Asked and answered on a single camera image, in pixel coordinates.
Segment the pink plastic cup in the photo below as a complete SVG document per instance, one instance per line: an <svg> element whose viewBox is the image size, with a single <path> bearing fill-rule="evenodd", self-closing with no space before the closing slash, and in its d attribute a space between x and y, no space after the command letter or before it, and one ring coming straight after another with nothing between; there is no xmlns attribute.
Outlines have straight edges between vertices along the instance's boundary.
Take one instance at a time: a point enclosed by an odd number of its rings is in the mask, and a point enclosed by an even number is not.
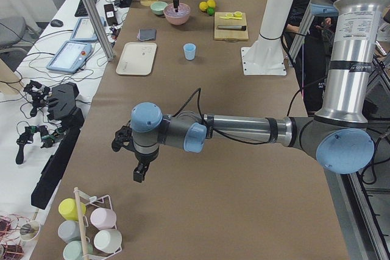
<svg viewBox="0 0 390 260"><path fill-rule="evenodd" d="M99 230L113 228L116 225L116 220L116 213L107 208L96 208L90 216L90 222Z"/></svg>

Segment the white plastic cup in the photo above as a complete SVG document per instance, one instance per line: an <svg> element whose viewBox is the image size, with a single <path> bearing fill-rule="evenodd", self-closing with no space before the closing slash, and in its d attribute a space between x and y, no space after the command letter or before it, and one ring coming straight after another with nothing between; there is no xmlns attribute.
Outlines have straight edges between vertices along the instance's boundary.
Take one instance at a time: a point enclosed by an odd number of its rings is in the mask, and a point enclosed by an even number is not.
<svg viewBox="0 0 390 260"><path fill-rule="evenodd" d="M94 237L94 246L104 253L116 252L122 244L122 234L115 229L100 230Z"/></svg>

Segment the yellow plastic cup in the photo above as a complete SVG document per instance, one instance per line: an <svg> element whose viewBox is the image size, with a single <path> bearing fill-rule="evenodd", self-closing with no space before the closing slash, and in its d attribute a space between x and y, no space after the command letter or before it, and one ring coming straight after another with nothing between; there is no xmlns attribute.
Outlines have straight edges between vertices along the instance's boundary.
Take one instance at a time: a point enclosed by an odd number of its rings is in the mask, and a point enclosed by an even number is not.
<svg viewBox="0 0 390 260"><path fill-rule="evenodd" d="M62 200L58 206L58 212L65 220L78 221L75 199L68 198Z"/></svg>

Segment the pale green plastic cup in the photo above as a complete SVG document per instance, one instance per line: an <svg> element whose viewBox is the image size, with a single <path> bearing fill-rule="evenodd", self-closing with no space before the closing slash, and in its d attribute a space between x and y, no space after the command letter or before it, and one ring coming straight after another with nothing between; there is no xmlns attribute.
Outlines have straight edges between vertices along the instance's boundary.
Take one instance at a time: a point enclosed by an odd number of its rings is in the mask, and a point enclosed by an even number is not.
<svg viewBox="0 0 390 260"><path fill-rule="evenodd" d="M83 249L81 241L72 241L63 249L64 260L83 260Z"/></svg>

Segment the green empty bowl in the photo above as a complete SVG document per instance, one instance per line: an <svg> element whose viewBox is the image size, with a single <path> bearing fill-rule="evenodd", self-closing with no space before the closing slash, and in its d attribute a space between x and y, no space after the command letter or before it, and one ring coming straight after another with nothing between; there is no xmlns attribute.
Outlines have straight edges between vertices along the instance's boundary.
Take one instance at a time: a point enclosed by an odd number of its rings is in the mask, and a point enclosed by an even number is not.
<svg viewBox="0 0 390 260"><path fill-rule="evenodd" d="M153 2L150 6L152 13L157 16L164 15L164 9L167 7L167 3L164 1Z"/></svg>

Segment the green lime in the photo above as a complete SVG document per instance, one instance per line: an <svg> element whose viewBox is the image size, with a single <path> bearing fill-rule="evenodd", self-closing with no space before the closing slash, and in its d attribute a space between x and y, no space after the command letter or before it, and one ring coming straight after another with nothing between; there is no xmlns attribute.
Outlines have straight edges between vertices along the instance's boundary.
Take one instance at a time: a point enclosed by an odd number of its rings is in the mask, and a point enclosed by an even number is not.
<svg viewBox="0 0 390 260"><path fill-rule="evenodd" d="M209 16L213 16L213 15L215 14L214 8L209 7L209 8L207 9L207 13L208 13Z"/></svg>

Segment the grey folded cloth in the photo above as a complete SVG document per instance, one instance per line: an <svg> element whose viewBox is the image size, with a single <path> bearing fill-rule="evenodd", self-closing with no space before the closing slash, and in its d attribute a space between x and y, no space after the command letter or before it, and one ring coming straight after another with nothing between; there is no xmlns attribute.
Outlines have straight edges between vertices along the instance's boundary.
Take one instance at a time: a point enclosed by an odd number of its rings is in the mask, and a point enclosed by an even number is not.
<svg viewBox="0 0 390 260"><path fill-rule="evenodd" d="M156 29L140 29L138 31L137 39L139 41L155 40L157 36Z"/></svg>

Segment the yellow plastic knife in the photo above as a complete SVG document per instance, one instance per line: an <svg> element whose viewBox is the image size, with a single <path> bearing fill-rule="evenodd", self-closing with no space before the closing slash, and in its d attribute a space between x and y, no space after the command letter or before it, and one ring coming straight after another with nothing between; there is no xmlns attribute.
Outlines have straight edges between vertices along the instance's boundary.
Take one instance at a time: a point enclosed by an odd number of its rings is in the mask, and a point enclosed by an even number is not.
<svg viewBox="0 0 390 260"><path fill-rule="evenodd" d="M232 15L231 13L226 13L225 15L219 15L219 17L222 19L230 19L233 18L234 15Z"/></svg>

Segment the black long device box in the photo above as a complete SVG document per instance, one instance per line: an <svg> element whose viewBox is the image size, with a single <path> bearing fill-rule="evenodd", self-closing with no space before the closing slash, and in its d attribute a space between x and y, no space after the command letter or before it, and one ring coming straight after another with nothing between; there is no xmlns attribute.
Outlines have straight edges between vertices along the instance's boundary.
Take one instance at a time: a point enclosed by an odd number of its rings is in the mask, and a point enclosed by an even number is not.
<svg viewBox="0 0 390 260"><path fill-rule="evenodd" d="M65 173L74 146L84 123L82 110L76 105L79 89L73 82L53 87L48 99L48 118L61 122L65 135L57 150L50 156L41 177L31 194L31 205L45 209Z"/></svg>

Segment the lemon half slice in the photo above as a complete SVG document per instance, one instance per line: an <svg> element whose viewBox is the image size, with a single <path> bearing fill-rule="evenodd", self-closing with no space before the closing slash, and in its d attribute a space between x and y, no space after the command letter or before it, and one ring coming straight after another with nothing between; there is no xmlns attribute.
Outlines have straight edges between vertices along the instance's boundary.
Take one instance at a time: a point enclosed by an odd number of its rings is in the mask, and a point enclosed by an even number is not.
<svg viewBox="0 0 390 260"><path fill-rule="evenodd" d="M236 12L233 13L233 16L234 16L235 18L241 18L242 15L243 15L243 13L240 12L240 11L236 11Z"/></svg>

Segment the far teach pendant tablet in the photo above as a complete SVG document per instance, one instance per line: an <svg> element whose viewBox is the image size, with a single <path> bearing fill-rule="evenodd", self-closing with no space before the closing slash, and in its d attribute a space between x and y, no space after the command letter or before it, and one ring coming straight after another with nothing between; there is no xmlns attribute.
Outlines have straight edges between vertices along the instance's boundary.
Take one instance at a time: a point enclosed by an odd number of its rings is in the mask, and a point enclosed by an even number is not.
<svg viewBox="0 0 390 260"><path fill-rule="evenodd" d="M81 17L77 20L76 25L70 37L71 41L79 41L86 43L97 42L98 37L94 31L89 17Z"/></svg>

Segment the teach pendant tablet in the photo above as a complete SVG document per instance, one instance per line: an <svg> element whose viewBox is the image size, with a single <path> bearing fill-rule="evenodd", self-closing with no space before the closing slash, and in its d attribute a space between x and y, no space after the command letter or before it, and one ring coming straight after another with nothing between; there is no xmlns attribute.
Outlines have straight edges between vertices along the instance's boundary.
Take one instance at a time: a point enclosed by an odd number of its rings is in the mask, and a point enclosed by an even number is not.
<svg viewBox="0 0 390 260"><path fill-rule="evenodd" d="M92 51L90 43L66 41L46 65L49 71L75 73L87 60Z"/></svg>
<svg viewBox="0 0 390 260"><path fill-rule="evenodd" d="M98 37L94 31L89 17L81 17L77 20L76 25L70 37L71 41L79 41L86 43L97 42Z"/></svg>

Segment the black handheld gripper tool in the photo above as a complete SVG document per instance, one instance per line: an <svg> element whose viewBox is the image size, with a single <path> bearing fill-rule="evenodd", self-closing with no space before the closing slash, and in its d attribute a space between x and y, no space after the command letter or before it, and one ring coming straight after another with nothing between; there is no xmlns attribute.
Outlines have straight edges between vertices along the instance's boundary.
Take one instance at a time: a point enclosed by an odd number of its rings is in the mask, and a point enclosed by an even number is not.
<svg viewBox="0 0 390 260"><path fill-rule="evenodd" d="M30 94L32 98L32 109L30 116L35 117L39 108L46 106L46 96L49 96L50 87L43 85L37 81L31 80L23 89L24 93Z"/></svg>

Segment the near teach pendant tablet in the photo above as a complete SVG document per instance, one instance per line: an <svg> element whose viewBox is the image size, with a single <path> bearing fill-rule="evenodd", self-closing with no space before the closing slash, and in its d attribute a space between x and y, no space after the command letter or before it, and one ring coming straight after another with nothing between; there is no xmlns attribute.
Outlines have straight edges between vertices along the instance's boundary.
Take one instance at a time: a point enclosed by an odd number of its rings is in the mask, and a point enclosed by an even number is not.
<svg viewBox="0 0 390 260"><path fill-rule="evenodd" d="M87 60L92 51L90 43L66 41L46 65L49 71L75 73Z"/></svg>

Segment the black computer mouse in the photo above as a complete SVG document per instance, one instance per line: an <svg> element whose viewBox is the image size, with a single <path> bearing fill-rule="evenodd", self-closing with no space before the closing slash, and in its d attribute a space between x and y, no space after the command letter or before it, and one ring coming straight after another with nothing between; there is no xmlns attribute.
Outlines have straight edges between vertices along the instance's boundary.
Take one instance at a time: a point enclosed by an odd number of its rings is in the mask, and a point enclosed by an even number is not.
<svg viewBox="0 0 390 260"><path fill-rule="evenodd" d="M50 22L50 25L52 27L62 27L63 26L63 21L59 20L59 19L53 19L51 22Z"/></svg>

